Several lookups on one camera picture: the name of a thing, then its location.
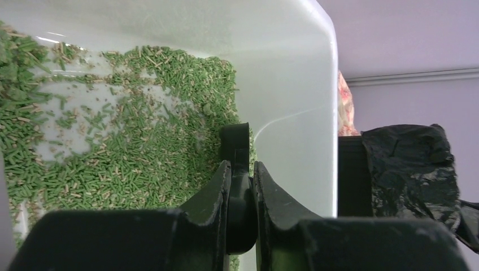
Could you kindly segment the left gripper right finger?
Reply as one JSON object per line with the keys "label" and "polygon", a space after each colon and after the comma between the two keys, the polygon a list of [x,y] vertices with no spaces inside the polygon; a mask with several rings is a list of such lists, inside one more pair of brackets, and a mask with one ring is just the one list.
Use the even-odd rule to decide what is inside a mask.
{"label": "left gripper right finger", "polygon": [[324,218],[257,161],[257,270],[467,270],[451,232],[427,219]]}

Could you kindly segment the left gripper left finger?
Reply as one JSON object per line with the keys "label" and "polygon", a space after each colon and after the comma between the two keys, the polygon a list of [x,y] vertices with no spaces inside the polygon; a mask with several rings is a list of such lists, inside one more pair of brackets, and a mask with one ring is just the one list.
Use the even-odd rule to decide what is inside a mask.
{"label": "left gripper left finger", "polygon": [[178,208],[55,211],[28,234],[9,270],[228,270],[231,166]]}

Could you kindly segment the black trash bin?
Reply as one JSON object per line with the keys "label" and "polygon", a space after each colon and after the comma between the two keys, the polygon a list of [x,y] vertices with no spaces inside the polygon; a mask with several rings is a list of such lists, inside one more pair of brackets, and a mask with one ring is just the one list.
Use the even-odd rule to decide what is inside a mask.
{"label": "black trash bin", "polygon": [[371,174],[361,136],[338,138],[338,216],[373,216]]}

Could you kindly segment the black litter scoop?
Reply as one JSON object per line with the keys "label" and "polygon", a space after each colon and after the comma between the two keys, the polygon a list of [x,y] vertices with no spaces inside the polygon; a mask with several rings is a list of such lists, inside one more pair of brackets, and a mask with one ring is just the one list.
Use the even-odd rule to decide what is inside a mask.
{"label": "black litter scoop", "polygon": [[249,123],[220,129],[220,159],[230,162],[231,186],[228,199],[226,246],[230,255],[249,251],[258,237],[258,219],[250,177]]}

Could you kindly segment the white plastic litter box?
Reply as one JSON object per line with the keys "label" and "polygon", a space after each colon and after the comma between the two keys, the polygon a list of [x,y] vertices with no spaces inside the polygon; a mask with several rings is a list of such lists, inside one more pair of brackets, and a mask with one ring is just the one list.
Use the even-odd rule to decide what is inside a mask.
{"label": "white plastic litter box", "polygon": [[220,129],[242,123],[252,192],[260,161],[334,216],[337,73],[315,1],[2,1],[1,177],[18,250],[49,212],[180,207],[226,161]]}

